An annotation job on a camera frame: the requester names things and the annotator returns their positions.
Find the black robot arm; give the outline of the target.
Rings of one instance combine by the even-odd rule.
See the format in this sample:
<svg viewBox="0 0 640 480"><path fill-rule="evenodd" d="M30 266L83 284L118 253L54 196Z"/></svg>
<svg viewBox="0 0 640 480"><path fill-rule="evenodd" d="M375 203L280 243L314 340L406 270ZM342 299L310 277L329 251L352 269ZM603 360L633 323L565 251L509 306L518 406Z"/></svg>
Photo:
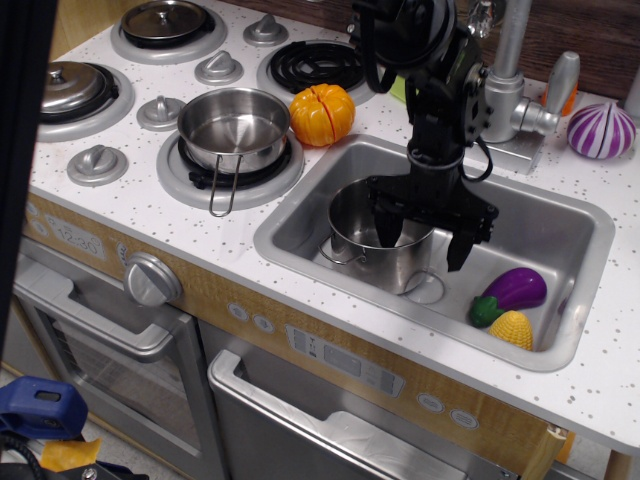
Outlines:
<svg viewBox="0 0 640 480"><path fill-rule="evenodd" d="M371 176L365 183L381 244L398 240L405 220L451 233L447 265L462 268L474 245L489 241L496 206L468 186L464 157L490 125L492 107L481 49L457 19L452 1L355 1L351 41L360 54L368 87L387 93L405 81L412 126L405 175Z"/></svg>

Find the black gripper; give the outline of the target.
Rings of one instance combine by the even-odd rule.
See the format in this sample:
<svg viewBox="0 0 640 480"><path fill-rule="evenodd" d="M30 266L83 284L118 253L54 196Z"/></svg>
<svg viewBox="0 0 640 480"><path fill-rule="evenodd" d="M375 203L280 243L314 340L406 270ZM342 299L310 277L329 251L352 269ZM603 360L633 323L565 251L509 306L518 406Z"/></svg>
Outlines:
<svg viewBox="0 0 640 480"><path fill-rule="evenodd" d="M492 166L475 178L466 176L463 153L430 157L417 149L406 155L404 175L373 175L365 180L382 248L394 248L406 219L452 233L447 251L449 272L459 271L473 246L491 239L496 206L472 193L470 183L488 178Z"/></svg>

